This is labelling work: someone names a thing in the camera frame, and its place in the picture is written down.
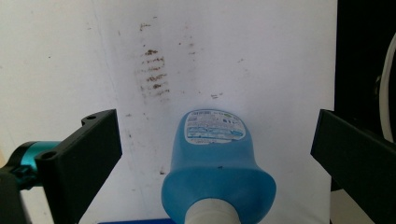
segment white cable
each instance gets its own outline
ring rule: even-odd
[[[393,142],[393,135],[392,129],[390,127],[389,115],[389,77],[395,50],[396,34],[393,36],[389,44],[387,57],[385,58],[384,63],[384,69],[382,71],[381,83],[379,86],[379,118],[381,120],[382,134],[384,134],[384,138],[390,142]]]

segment plastic bottle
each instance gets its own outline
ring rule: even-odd
[[[258,223],[275,195],[240,118],[211,109],[183,117],[162,190],[163,207],[177,224]]]

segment white label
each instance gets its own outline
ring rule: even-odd
[[[187,116],[184,126],[186,141],[195,145],[229,143],[245,137],[242,120],[218,110],[196,110]]]

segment teal metal part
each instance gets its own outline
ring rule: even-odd
[[[32,144],[21,160],[21,165],[30,165],[35,173],[37,173],[37,166],[35,165],[35,156],[43,151],[51,150],[58,146],[61,142],[36,142]]]

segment white table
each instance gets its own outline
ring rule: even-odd
[[[335,31],[336,1],[2,2],[0,148],[63,140],[117,108],[123,157],[80,223],[167,217],[181,117],[222,109],[276,180],[261,223],[328,224],[330,177],[309,153],[333,106]],[[34,223],[52,223],[42,189],[23,198]]]

